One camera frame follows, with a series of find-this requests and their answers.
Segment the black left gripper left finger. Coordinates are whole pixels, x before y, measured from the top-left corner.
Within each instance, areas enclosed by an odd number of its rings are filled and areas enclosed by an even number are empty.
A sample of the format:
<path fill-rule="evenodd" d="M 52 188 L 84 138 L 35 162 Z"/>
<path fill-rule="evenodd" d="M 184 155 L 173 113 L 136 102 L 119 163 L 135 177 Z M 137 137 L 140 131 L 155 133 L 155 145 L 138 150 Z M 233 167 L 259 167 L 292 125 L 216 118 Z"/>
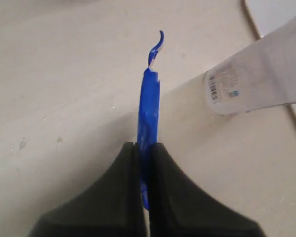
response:
<path fill-rule="evenodd" d="M 143 237 L 140 159 L 126 142 L 108 170 L 88 189 L 41 215 L 31 237 Z"/>

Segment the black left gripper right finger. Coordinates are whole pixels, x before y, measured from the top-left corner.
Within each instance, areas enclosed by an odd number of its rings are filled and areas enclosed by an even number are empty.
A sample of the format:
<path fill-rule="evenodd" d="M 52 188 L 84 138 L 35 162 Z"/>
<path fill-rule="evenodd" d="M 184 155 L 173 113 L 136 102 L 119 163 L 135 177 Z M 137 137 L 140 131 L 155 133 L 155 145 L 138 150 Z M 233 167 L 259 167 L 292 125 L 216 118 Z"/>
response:
<path fill-rule="evenodd" d="M 152 237 L 263 237 L 260 225 L 199 188 L 156 143 L 149 161 Z"/>

